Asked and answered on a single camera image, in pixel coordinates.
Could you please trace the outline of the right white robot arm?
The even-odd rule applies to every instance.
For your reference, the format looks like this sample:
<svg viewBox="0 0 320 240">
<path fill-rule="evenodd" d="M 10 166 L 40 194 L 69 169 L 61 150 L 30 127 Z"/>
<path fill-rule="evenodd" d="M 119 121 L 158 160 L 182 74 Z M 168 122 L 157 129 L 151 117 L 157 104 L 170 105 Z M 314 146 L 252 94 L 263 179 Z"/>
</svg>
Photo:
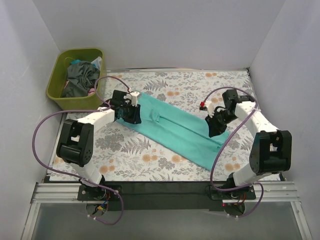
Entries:
<svg viewBox="0 0 320 240">
<path fill-rule="evenodd" d="M 251 133 L 253 145 L 249 155 L 249 163 L 240 170 L 229 175 L 224 185 L 214 189 L 227 192 L 232 199 L 237 199 L 258 180 L 282 172 L 291 167 L 292 134 L 288 130 L 280 130 L 258 109 L 257 100 L 236 87 L 223 87 L 223 106 L 214 106 L 204 99 L 199 109 L 207 112 L 205 121 L 208 125 L 209 137 L 221 135 L 227 125 L 238 119 L 240 125 L 234 130 L 237 132 L 245 126 Z"/>
</svg>

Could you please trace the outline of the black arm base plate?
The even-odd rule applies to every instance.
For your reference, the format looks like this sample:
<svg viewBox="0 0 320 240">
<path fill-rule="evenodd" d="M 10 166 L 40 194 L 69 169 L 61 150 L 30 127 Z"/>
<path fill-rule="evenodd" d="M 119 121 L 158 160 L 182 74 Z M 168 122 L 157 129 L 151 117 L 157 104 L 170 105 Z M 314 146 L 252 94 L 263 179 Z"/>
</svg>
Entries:
<svg viewBox="0 0 320 240">
<path fill-rule="evenodd" d="M 208 181 L 106 181 L 104 186 L 81 184 L 77 200 L 99 203 L 108 200 L 110 211 L 120 211 L 122 198 L 125 210 L 209 210 L 222 212 L 223 201 L 237 203 L 243 211 L 244 201 L 255 200 L 252 187 L 231 192 L 218 191 Z"/>
</svg>

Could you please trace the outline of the teal t shirt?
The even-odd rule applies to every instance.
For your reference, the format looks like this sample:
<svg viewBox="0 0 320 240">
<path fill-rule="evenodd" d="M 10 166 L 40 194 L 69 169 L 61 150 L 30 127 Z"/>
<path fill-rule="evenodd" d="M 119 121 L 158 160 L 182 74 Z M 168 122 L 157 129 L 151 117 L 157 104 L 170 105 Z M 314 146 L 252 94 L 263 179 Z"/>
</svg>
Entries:
<svg viewBox="0 0 320 240">
<path fill-rule="evenodd" d="M 148 137 L 194 164 L 211 170 L 229 132 L 209 137 L 204 119 L 145 93 L 138 99 L 140 124 L 117 122 Z"/>
</svg>

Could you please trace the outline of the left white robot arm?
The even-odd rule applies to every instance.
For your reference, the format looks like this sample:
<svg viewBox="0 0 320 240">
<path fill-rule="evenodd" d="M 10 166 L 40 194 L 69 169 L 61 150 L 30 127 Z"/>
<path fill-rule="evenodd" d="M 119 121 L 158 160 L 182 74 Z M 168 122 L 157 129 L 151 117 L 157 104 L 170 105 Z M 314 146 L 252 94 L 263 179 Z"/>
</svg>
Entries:
<svg viewBox="0 0 320 240">
<path fill-rule="evenodd" d="M 133 125 L 140 124 L 140 96 L 137 91 L 114 90 L 112 98 L 91 114 L 76 120 L 66 119 L 63 123 L 56 155 L 76 171 L 83 184 L 90 186 L 89 194 L 95 200 L 103 199 L 107 193 L 101 184 L 103 175 L 92 161 L 95 133 L 119 119 Z"/>
</svg>

